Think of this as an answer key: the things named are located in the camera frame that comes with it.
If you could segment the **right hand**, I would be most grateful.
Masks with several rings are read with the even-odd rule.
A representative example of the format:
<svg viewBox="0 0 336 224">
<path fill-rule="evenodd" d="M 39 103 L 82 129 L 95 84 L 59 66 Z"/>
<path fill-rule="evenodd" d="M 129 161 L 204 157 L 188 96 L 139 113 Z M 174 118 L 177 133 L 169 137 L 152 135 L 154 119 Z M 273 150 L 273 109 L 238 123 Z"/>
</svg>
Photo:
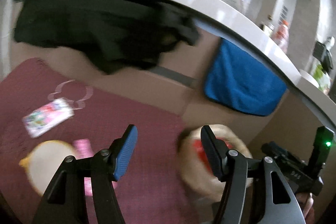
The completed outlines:
<svg viewBox="0 0 336 224">
<path fill-rule="evenodd" d="M 297 193 L 295 195 L 298 204 L 302 210 L 303 217 L 305 218 L 306 224 L 315 223 L 315 215 L 313 208 L 313 195 L 311 193 Z"/>
</svg>

